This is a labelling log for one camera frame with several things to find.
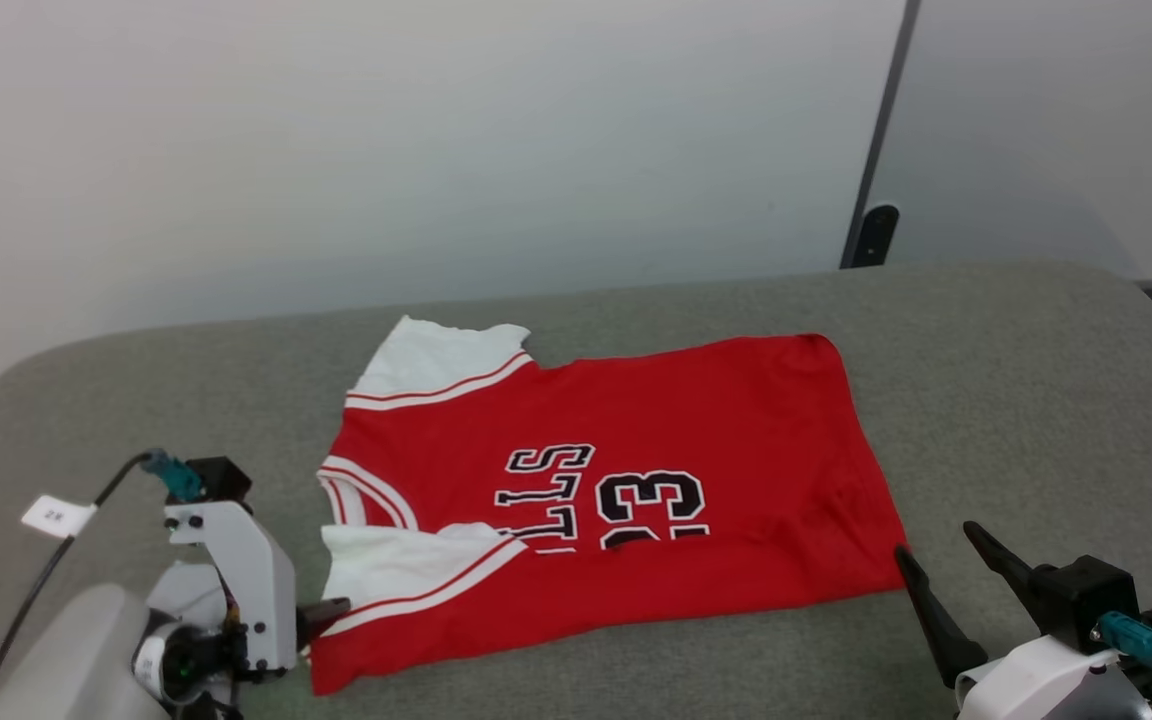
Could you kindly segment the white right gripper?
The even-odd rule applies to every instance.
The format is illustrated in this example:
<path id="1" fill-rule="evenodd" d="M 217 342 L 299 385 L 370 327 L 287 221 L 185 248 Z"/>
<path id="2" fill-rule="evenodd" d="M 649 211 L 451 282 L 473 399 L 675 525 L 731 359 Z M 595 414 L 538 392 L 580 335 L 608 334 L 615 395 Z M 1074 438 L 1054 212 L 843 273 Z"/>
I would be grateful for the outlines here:
<path id="1" fill-rule="evenodd" d="M 1046 607 L 1030 585 L 1032 566 L 978 521 L 964 521 L 963 533 L 984 564 L 1006 579 L 1039 632 L 1048 632 Z M 938 679 L 954 689 L 956 720 L 1152 720 L 1149 702 L 1119 669 L 1115 650 L 1085 655 L 1043 635 L 987 662 L 986 650 L 967 637 L 938 600 L 914 552 L 899 544 L 893 559 Z"/>

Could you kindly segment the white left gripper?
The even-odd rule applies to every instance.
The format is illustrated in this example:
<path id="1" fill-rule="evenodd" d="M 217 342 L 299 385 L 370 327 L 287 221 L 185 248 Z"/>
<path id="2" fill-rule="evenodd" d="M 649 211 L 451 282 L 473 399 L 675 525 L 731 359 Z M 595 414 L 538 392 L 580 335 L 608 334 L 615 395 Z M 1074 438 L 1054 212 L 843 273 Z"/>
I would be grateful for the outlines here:
<path id="1" fill-rule="evenodd" d="M 347 597 L 296 607 L 291 560 L 247 506 L 234 501 L 168 505 L 169 541 L 197 546 L 209 562 L 164 573 L 164 611 L 220 635 L 242 682 L 291 670 L 298 644 L 312 644 L 353 609 Z"/>

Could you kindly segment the red and white basketball jersey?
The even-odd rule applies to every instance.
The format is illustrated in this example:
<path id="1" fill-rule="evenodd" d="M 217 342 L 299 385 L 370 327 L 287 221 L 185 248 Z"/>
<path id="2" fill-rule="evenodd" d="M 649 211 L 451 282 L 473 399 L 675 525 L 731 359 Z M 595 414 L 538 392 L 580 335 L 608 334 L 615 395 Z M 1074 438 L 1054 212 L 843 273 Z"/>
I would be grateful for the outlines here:
<path id="1" fill-rule="evenodd" d="M 403 316 L 346 393 L 312 692 L 582 632 L 902 588 L 840 351 L 732 338 L 543 366 Z"/>

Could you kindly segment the black wall door stop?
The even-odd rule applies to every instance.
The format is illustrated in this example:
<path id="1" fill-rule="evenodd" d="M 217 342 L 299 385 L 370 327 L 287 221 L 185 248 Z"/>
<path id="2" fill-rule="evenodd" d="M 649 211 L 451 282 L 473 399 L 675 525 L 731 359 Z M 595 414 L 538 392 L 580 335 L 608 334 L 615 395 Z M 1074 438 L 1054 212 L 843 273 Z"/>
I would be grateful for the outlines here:
<path id="1" fill-rule="evenodd" d="M 861 219 L 847 268 L 867 268 L 886 264 L 900 217 L 900 210 L 895 205 L 886 204 L 870 209 Z"/>

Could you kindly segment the dark vertical wall strip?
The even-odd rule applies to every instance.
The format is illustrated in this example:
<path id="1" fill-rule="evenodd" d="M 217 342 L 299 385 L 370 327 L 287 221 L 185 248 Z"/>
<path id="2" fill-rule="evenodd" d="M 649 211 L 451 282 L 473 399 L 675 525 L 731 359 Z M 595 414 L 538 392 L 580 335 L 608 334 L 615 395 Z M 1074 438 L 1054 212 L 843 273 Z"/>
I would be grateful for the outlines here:
<path id="1" fill-rule="evenodd" d="M 867 160 L 865 160 L 863 173 L 861 173 L 858 196 L 856 196 L 852 217 L 849 228 L 847 228 L 846 247 L 841 253 L 838 270 L 854 270 L 864 266 L 861 263 L 865 253 L 861 251 L 861 228 L 863 228 L 865 217 L 867 217 L 870 191 L 872 191 L 878 164 L 881 160 L 884 138 L 886 138 L 888 126 L 890 126 L 893 106 L 896 103 L 902 73 L 904 73 L 905 60 L 908 60 L 911 41 L 914 41 L 916 22 L 918 22 L 923 3 L 924 0 L 902 0 L 902 17 L 890 54 L 890 68 L 888 68 L 886 82 L 884 82 L 876 126 L 872 137 L 870 137 Z"/>

